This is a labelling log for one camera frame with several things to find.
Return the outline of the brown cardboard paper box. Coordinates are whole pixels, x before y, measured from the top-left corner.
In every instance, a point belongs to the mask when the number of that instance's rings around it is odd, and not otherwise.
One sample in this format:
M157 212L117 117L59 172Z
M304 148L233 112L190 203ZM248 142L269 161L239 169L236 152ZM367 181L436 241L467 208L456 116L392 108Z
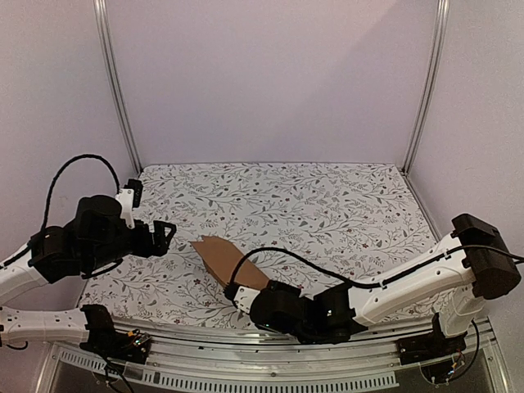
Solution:
M244 256L228 240L216 236L203 236L201 240L190 242L201 257L207 272L225 288L231 281L233 270ZM262 290L267 287L269 278L250 260L242 264L234 282L244 287Z

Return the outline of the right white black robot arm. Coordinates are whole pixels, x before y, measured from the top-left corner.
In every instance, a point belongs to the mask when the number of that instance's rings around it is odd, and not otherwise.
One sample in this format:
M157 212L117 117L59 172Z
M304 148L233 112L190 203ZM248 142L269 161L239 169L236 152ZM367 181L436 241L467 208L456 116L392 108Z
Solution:
M485 302L506 296L522 280L520 259L500 231L470 214L452 220L453 231L424 254L363 282L343 282L308 298L271 282L261 291L241 288L235 300L258 328L294 336L303 344L338 344L409 305L454 291L423 340L442 356L465 333Z

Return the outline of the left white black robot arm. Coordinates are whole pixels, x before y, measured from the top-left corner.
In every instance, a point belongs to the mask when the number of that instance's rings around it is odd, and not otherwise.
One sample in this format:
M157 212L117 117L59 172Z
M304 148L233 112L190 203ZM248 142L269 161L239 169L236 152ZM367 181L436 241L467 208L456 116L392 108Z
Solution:
M176 231L175 224L156 220L148 225L134 219L131 200L83 197L68 224L44 227L1 263L1 302L6 304L63 278L96 278L118 268L129 255L164 256ZM2 309L1 343L24 341L66 341L104 355L115 355L136 344L115 330L102 305L62 312Z

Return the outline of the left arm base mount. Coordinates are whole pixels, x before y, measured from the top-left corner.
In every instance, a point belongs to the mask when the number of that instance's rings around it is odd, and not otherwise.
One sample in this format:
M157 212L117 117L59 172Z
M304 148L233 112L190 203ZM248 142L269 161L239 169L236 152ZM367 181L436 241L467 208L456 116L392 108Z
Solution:
M151 343L151 335L139 329L117 332L113 327L98 327L89 330L88 340L80 343L79 348L101 358L145 364Z

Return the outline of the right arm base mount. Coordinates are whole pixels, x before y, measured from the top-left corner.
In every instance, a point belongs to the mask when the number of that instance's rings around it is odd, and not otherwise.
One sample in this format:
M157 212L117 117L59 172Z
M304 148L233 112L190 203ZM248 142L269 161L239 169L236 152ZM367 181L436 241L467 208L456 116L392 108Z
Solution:
M402 365L416 364L465 350L466 335L464 332L455 337L445 337L442 332L432 331L401 338L395 341L395 346Z

